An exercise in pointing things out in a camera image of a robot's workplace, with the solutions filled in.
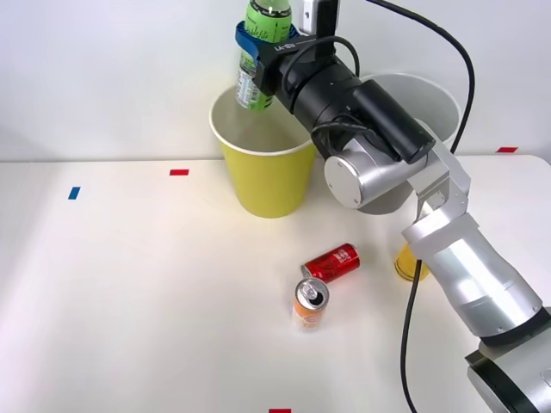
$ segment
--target red can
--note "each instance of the red can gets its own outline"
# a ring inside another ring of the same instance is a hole
[[[357,249],[354,245],[346,243],[307,262],[300,269],[305,278],[313,277],[328,283],[359,267],[360,256]]]

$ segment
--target yellow paper cup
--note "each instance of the yellow paper cup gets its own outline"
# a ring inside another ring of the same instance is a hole
[[[400,277],[405,280],[413,281],[415,277],[415,269],[417,267],[417,258],[413,255],[410,246],[406,244],[402,251],[399,252],[394,262],[394,268]],[[423,264],[421,266],[421,274],[419,280],[424,280],[429,275],[429,268]]]
[[[306,193],[316,148],[304,127],[277,99],[269,109],[250,111],[224,92],[210,112],[210,126],[241,205],[262,218],[296,210]]]

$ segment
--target cup rim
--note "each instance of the cup rim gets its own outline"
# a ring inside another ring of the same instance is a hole
[[[308,139],[305,143],[300,144],[299,146],[295,146],[294,148],[291,148],[291,149],[286,149],[285,151],[257,152],[257,151],[250,151],[250,150],[245,149],[245,148],[240,148],[239,146],[237,146],[235,144],[232,144],[229,141],[227,141],[226,139],[224,139],[222,137],[222,135],[220,135],[220,133],[218,132],[218,129],[216,128],[216,126],[214,125],[214,119],[213,119],[214,107],[220,101],[222,96],[224,96],[226,93],[228,93],[232,89],[235,89],[235,86],[232,86],[230,88],[225,89],[222,93],[220,93],[218,95],[218,97],[214,100],[214,103],[212,104],[212,106],[210,108],[210,111],[209,111],[209,114],[208,114],[208,123],[210,124],[211,130],[216,135],[216,138],[218,138],[218,140],[220,142],[222,142],[224,145],[229,146],[230,148],[234,149],[235,151],[245,153],[247,155],[252,155],[252,156],[255,156],[255,157],[280,157],[282,155],[289,155],[291,153],[298,152],[298,151],[300,151],[304,148],[307,148],[309,145],[313,145],[312,140]]]

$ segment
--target white wall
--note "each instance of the white wall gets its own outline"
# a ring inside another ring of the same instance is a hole
[[[551,160],[551,3],[397,3],[447,28],[472,55],[478,90],[461,151],[514,145]],[[0,160],[219,157],[207,112],[234,80],[233,28],[245,7],[246,0],[4,0]],[[342,0],[338,34],[356,45],[364,73],[420,74],[464,103],[461,58],[416,23]]]

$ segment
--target black cable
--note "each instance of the black cable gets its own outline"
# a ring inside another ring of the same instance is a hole
[[[459,129],[457,130],[457,135],[455,136],[454,143],[451,145],[450,151],[451,153],[455,153],[455,151],[457,150],[457,146],[461,141],[461,136],[465,131],[465,126],[467,125],[468,117],[471,114],[471,108],[473,106],[473,100],[474,100],[474,86],[476,83],[474,78],[473,61],[468,55],[467,50],[465,50],[465,47],[463,47],[463,45],[459,41],[457,41],[454,38],[454,36],[452,36],[446,30],[436,25],[435,23],[431,22],[430,20],[426,19],[425,17],[418,15],[417,13],[413,13],[408,9],[404,9],[400,6],[397,6],[396,4],[386,2],[385,0],[366,0],[366,1],[373,4],[377,4],[378,6],[384,7],[385,9],[391,10],[394,13],[398,13],[399,15],[407,17],[408,19],[414,20],[415,22],[422,24],[426,28],[429,28],[433,32],[440,34],[445,40],[451,43],[451,45],[455,48],[455,50],[457,50],[457,52],[459,52],[459,54],[463,57],[463,60],[465,60],[465,65],[467,66],[467,71],[468,71],[468,81],[469,81],[468,96],[467,96],[467,104],[465,105],[465,112],[463,114],[463,118],[461,119],[461,124],[459,125]]]
[[[468,55],[463,45],[459,41],[457,41],[451,34],[449,34],[443,28],[437,26],[435,23],[431,22],[430,20],[422,17],[421,15],[418,15],[417,13],[413,13],[412,11],[408,9],[404,9],[395,4],[386,2],[385,0],[367,0],[367,1],[373,4],[377,4],[381,7],[384,7],[385,9],[391,10],[394,13],[407,17],[408,19],[412,19],[415,22],[422,24],[426,28],[429,28],[433,32],[440,34],[445,40],[451,43],[451,45],[463,57],[463,60],[465,61],[465,65],[467,66],[467,72],[468,72],[468,95],[467,95],[467,104],[465,105],[465,112],[463,113],[461,124],[459,125],[459,129],[457,130],[457,135],[455,136],[454,143],[452,144],[451,150],[450,150],[451,153],[455,153],[455,151],[457,150],[457,146],[461,141],[461,137],[463,136],[463,132],[465,132],[465,126],[467,125],[468,117],[471,114],[471,108],[473,107],[473,101],[474,101],[474,87],[476,82],[474,78],[474,66],[470,56]],[[415,303],[415,296],[417,294],[419,280],[421,278],[422,265],[423,263],[421,262],[421,260],[418,260],[417,265],[415,266],[415,275],[413,277],[412,291],[410,292],[410,298],[406,307],[406,316],[404,320],[404,329],[402,331],[402,343],[401,343],[400,358],[399,358],[399,370],[400,370],[400,377],[402,380],[402,388],[404,389],[404,396],[406,397],[407,405],[409,406],[412,413],[417,413],[417,410],[415,409],[415,406],[412,401],[412,397],[410,395],[409,387],[407,385],[406,354],[407,354],[407,340],[409,337],[410,322],[412,320],[413,305]]]
[[[293,58],[289,61],[289,64],[287,66],[287,69],[283,73],[282,76],[282,90],[283,93],[285,93],[287,96],[290,95],[290,92],[288,90],[288,78],[291,70],[293,69],[294,65],[299,61],[302,56],[304,56],[306,53],[308,53],[310,50],[312,50],[314,47],[317,47],[319,45],[323,45],[325,43],[338,43],[343,46],[346,46],[346,48],[352,53],[352,58],[354,58],[354,66],[355,66],[355,72],[356,76],[360,77],[360,57],[358,56],[358,53],[354,46],[352,46],[352,43],[347,41],[346,39],[343,39],[342,37],[338,36],[327,36],[322,37],[321,39],[316,39],[310,41],[310,44],[307,46],[304,46],[302,49],[300,49],[299,52],[297,52]]]
[[[417,260],[415,266],[415,275],[413,276],[412,291],[410,292],[410,299],[407,302],[406,307],[406,319],[404,320],[404,329],[402,330],[402,343],[399,352],[399,375],[402,379],[402,389],[404,389],[404,396],[406,397],[407,405],[410,406],[412,413],[417,413],[415,406],[413,405],[412,397],[410,396],[410,390],[407,385],[406,376],[406,354],[407,354],[407,339],[410,334],[410,322],[412,320],[413,304],[415,303],[415,296],[417,294],[417,288],[419,286],[419,280],[421,279],[421,268],[423,262]]]

